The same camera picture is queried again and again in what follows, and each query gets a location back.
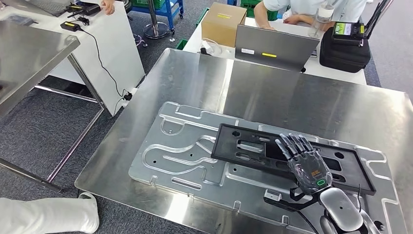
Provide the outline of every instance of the robot finger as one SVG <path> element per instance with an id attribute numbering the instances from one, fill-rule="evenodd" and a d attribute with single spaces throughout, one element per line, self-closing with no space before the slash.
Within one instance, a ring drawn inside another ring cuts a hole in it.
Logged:
<path id="1" fill-rule="evenodd" d="M 293 154 L 293 156 L 298 154 L 298 151 L 296 149 L 296 147 L 294 146 L 294 144 L 290 141 L 290 139 L 284 135 L 284 134 L 280 134 L 282 140 L 284 141 L 284 143 L 287 145 L 288 149 L 291 151 L 291 153 Z"/>
<path id="2" fill-rule="evenodd" d="M 275 143 L 278 145 L 278 148 L 282 151 L 282 154 L 285 156 L 285 158 L 286 158 L 287 160 L 289 160 L 290 158 L 292 158 L 292 157 L 291 157 L 291 154 L 290 154 L 289 151 L 285 148 L 284 144 L 283 144 L 280 140 L 276 139 L 276 140 L 275 140 Z"/>
<path id="3" fill-rule="evenodd" d="M 304 146 L 302 145 L 301 141 L 297 139 L 297 137 L 295 135 L 293 135 L 292 133 L 288 134 L 288 136 L 290 136 L 290 138 L 293 140 L 293 142 L 296 144 L 296 147 L 298 148 L 299 153 L 305 151 Z"/>
<path id="4" fill-rule="evenodd" d="M 298 135 L 298 137 L 300 138 L 302 144 L 304 145 L 304 147 L 308 151 L 313 151 L 314 150 L 313 146 L 310 144 L 310 142 L 307 140 L 307 138 L 305 138 L 303 135 Z"/>

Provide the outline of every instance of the laptop lid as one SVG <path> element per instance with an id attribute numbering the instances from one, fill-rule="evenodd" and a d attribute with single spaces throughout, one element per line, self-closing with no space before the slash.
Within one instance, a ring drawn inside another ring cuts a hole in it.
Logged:
<path id="1" fill-rule="evenodd" d="M 239 24 L 235 58 L 301 71 L 319 42 L 319 39 Z"/>
<path id="2" fill-rule="evenodd" d="M 1 0 L 1 2 L 7 4 L 8 6 L 12 6 L 18 10 L 32 12 L 32 13 L 46 15 L 46 16 L 54 16 L 53 14 L 46 12 L 40 7 L 31 4 L 30 1 L 27 1 L 27 0 Z"/>

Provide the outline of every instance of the white sleeve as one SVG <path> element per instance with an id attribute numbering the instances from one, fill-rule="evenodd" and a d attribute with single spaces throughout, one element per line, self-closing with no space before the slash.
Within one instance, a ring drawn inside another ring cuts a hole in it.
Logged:
<path id="1" fill-rule="evenodd" d="M 290 0 L 263 0 L 264 6 L 269 11 L 278 11 L 281 8 L 290 5 Z"/>
<path id="2" fill-rule="evenodd" d="M 344 15 L 340 18 L 340 21 L 357 22 L 360 19 L 361 13 L 363 13 L 366 3 L 367 0 L 347 0 Z"/>

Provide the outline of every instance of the green indicator light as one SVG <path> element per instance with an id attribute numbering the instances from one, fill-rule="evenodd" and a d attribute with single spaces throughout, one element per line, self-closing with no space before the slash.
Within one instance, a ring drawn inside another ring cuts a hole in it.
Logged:
<path id="1" fill-rule="evenodd" d="M 319 186 L 321 186 L 321 185 L 325 184 L 325 180 L 321 179 L 321 180 L 317 181 L 317 184 Z"/>

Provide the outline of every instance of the white table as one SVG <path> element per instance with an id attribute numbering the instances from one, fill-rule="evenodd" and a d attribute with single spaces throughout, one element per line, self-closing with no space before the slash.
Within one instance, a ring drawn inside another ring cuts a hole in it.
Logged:
<path id="1" fill-rule="evenodd" d="M 245 25 L 258 27 L 257 24 L 255 23 L 255 19 L 248 18 L 248 17 L 245 19 Z M 281 20 L 271 21 L 270 25 L 281 32 L 286 32 L 286 33 L 305 36 L 305 37 L 308 36 L 307 27 L 284 24 L 282 23 Z M 200 23 L 198 27 L 195 29 L 195 31 L 193 32 L 192 36 L 189 38 L 183 50 L 197 53 L 200 51 L 201 44 L 202 44 L 202 29 L 201 29 L 201 23 Z M 221 54 L 217 53 L 218 57 L 242 61 L 241 59 L 235 58 L 235 48 L 227 47 L 223 45 L 221 45 L 221 48 L 223 49 L 223 52 Z M 318 54 L 319 54 L 319 50 L 320 50 L 320 44 L 317 46 Z M 366 77 L 364 76 L 364 70 L 360 70 L 357 73 L 349 73 L 349 72 L 344 72 L 344 71 L 324 67 L 320 65 L 319 58 L 310 58 L 305 64 L 305 68 L 306 68 L 305 73 L 309 75 L 332 78 L 332 79 L 347 81 L 347 82 L 356 83 L 356 84 L 366 84 Z"/>
<path id="2" fill-rule="evenodd" d="M 100 4 L 99 0 L 87 0 L 87 2 Z M 91 21 L 89 26 L 83 26 L 81 22 L 77 23 L 82 26 L 82 29 L 96 37 L 103 65 L 116 80 L 118 91 L 122 93 L 123 89 L 126 89 L 130 92 L 136 87 L 145 72 L 123 2 L 115 1 L 115 7 L 116 11 L 113 15 L 107 16 L 104 11 L 101 11 L 95 16 L 87 17 Z M 38 24 L 32 24 L 31 27 L 76 36 L 80 41 L 80 46 L 73 51 L 73 55 L 88 81 L 85 82 L 84 78 L 79 76 L 68 59 L 63 60 L 49 75 L 86 84 L 99 104 L 111 115 L 116 114 L 122 106 L 122 103 L 116 105 L 120 96 L 116 91 L 114 81 L 100 66 L 94 39 L 84 32 L 71 32 L 60 27 L 64 21 L 74 20 L 74 18 L 67 18 L 69 13 L 60 17 L 51 17 L 6 7 L 0 12 L 0 20 L 10 14 L 28 16 L 38 22 Z"/>

